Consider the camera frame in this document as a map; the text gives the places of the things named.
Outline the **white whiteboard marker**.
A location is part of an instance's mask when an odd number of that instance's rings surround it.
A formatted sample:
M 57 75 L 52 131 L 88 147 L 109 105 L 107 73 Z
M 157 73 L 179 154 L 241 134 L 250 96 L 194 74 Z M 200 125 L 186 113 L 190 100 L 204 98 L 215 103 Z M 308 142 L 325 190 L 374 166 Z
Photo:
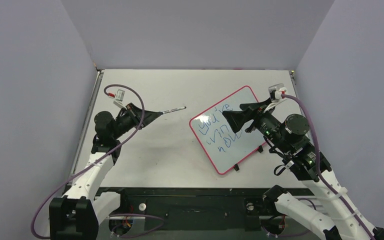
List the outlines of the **white whiteboard marker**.
M 182 111 L 182 110 L 185 110 L 186 108 L 187 108 L 186 106 L 177 107 L 177 108 L 172 108 L 172 109 L 169 109 L 169 110 L 161 111 L 160 113 L 162 115 L 165 115 L 165 114 L 169 114 L 169 113 L 174 113 L 174 112 Z

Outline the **pink framed whiteboard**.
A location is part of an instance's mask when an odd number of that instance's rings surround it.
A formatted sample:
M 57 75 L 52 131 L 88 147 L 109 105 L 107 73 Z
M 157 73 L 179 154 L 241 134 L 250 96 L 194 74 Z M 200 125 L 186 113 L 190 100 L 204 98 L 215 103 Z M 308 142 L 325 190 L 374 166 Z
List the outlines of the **pink framed whiteboard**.
M 245 85 L 190 119 L 191 131 L 218 174 L 226 174 L 266 144 L 261 133 L 245 132 L 250 121 L 234 133 L 222 115 L 223 111 L 239 111 L 242 103 L 257 101 L 252 88 Z

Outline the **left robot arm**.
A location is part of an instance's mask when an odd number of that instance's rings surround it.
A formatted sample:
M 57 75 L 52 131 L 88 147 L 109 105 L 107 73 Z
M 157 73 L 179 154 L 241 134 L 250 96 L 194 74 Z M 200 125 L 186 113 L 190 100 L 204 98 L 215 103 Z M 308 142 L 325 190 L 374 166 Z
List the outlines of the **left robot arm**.
M 117 192 L 96 196 L 107 173 L 121 155 L 119 138 L 131 129 L 140 130 L 163 115 L 162 111 L 143 110 L 133 103 L 122 107 L 117 117 L 101 111 L 94 117 L 95 136 L 89 160 L 71 188 L 49 204 L 52 240 L 95 240 L 100 224 L 112 212 L 123 215 L 129 201 Z

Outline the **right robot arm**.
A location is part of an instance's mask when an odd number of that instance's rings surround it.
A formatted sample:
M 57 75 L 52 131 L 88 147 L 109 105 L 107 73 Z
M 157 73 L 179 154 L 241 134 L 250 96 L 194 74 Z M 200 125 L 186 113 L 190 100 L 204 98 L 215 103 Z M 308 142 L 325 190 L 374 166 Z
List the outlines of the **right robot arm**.
M 321 240 L 384 240 L 384 228 L 373 225 L 360 213 L 315 139 L 308 138 L 312 125 L 303 115 L 292 113 L 280 121 L 273 116 L 271 99 L 239 107 L 222 112 L 231 129 L 262 133 L 269 152 L 281 157 L 283 167 L 312 192 L 324 209 L 319 212 L 275 185 L 262 197 L 267 213 L 288 216 Z

